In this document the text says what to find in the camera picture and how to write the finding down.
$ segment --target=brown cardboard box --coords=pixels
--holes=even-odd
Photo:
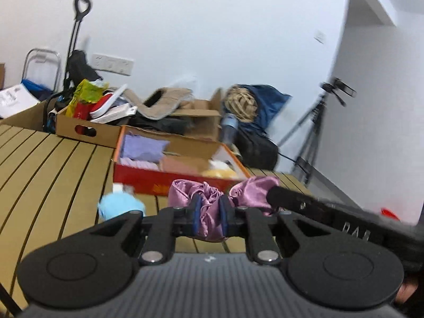
[[[185,136],[205,140],[218,140],[220,121],[221,89],[218,89],[211,100],[194,100],[185,109],[177,109],[171,116],[187,117],[192,122],[192,127]],[[65,116],[66,108],[59,111],[56,117],[56,134],[70,139],[99,144],[106,147],[115,147],[120,127],[114,125],[93,123]],[[95,130],[95,136],[78,134],[75,128],[78,125]]]
[[[116,147],[121,127],[66,117],[65,113],[66,108],[59,111],[56,115],[56,135],[88,143],[99,144],[101,146],[112,148]],[[93,130],[91,130],[90,134],[93,136],[78,134],[75,128],[79,125],[92,128]]]
[[[0,89],[4,88],[5,73],[6,73],[6,69],[4,67],[4,63],[0,63]]]
[[[192,121],[192,128],[184,136],[217,141],[221,119],[221,99],[222,90],[217,89],[210,100],[191,101],[184,108],[175,110],[171,116],[188,117]]]
[[[51,111],[54,109],[54,103],[56,99],[52,99],[49,104],[49,108],[47,111]],[[43,110],[44,110],[44,102],[21,111],[16,115],[5,118],[4,120],[0,120],[0,124],[11,125],[12,127],[21,127],[30,130],[42,131],[43,130]]]

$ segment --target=red object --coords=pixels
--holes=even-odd
[[[112,92],[106,93],[103,97],[100,98],[100,100],[97,103],[91,104],[92,106],[91,106],[90,112],[94,112],[100,109],[103,106],[103,104],[106,103],[106,101],[108,101],[108,99],[111,96],[113,96]]]
[[[88,120],[92,106],[93,106],[93,104],[81,103],[80,101],[78,101],[77,106],[75,107],[74,118],[78,118],[79,120],[85,120],[85,121]],[[83,135],[84,134],[84,126],[77,125],[75,127],[75,131],[78,134]]]
[[[400,218],[398,218],[395,213],[387,208],[381,208],[381,215],[400,221]]]
[[[118,143],[116,146],[116,150],[114,153],[113,161],[114,161],[114,171],[113,171],[113,181],[114,183],[123,183],[127,185],[131,185],[134,188],[135,193],[139,194],[148,194],[148,195],[157,195],[157,196],[168,196],[169,187],[175,179],[187,179],[195,182],[207,182],[212,187],[218,188],[222,192],[227,192],[232,186],[242,181],[242,179],[234,180],[234,179],[224,179],[224,178],[211,178],[211,177],[202,177],[201,175],[188,175],[181,173],[170,173],[170,172],[161,172],[155,170],[146,170],[139,169],[130,166],[121,165],[119,163],[121,147],[123,144],[124,135],[129,131],[140,134],[145,137],[149,137],[149,134],[152,136],[156,136],[156,139],[161,139],[157,137],[158,135],[163,135],[164,139],[170,140],[171,138],[186,138],[185,136],[180,135],[172,135],[166,133],[157,133],[157,132],[149,132],[147,130],[141,130],[135,127],[122,126],[121,132],[118,138]],[[233,153],[228,149],[228,147],[224,144],[214,141],[202,141],[198,139],[192,139],[193,146],[198,147],[199,142],[203,142],[205,144],[214,143],[219,144],[225,148],[226,152],[228,152],[229,156],[233,159],[233,161],[237,164],[237,166],[242,170],[243,174],[246,178],[249,178],[251,175],[247,172],[246,168],[239,162],[239,160],[233,155]]]

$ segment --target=cardboard box handle hole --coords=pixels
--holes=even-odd
[[[89,128],[84,125],[76,125],[75,132],[80,135],[85,135],[89,137],[95,137],[97,135],[97,130],[94,128]]]

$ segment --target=red cardboard box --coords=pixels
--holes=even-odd
[[[237,179],[221,179],[188,175],[184,173],[170,173],[155,170],[134,168],[120,163],[120,155],[124,146],[124,136],[128,133],[149,137],[155,140],[170,141],[165,151],[177,154],[180,161],[187,162],[190,166],[203,168],[208,160],[229,161],[237,173]],[[175,179],[188,179],[196,182],[207,182],[209,185],[226,192],[236,183],[250,177],[249,172],[232,154],[228,147],[220,142],[205,141],[175,134],[158,133],[130,126],[123,126],[118,138],[114,153],[113,181],[134,187],[134,192],[148,195],[167,196],[169,187]]]

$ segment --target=beige fabric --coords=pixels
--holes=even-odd
[[[126,89],[122,95],[131,105],[143,104],[143,101],[130,89]]]
[[[188,100],[191,97],[192,90],[190,89],[172,89],[168,87],[162,87],[161,89],[153,92],[154,95],[156,92],[162,91],[163,94],[159,98],[158,102],[153,106],[148,108],[146,105],[141,104],[137,105],[137,110],[144,117],[158,121],[162,118],[173,113],[182,101]]]

